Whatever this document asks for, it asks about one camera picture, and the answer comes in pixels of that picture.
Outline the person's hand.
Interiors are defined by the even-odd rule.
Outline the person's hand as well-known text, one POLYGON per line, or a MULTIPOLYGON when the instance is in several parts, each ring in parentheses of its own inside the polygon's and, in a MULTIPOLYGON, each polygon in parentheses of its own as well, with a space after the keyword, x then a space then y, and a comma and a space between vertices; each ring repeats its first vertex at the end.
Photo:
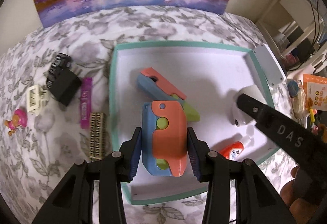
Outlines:
POLYGON ((299 182, 297 176, 299 169, 300 166, 292 168, 290 174, 294 179, 282 187, 280 196, 290 210, 290 213, 294 217, 296 223, 308 223, 308 221, 316 213, 319 206, 307 202, 300 196, 295 185, 299 182))

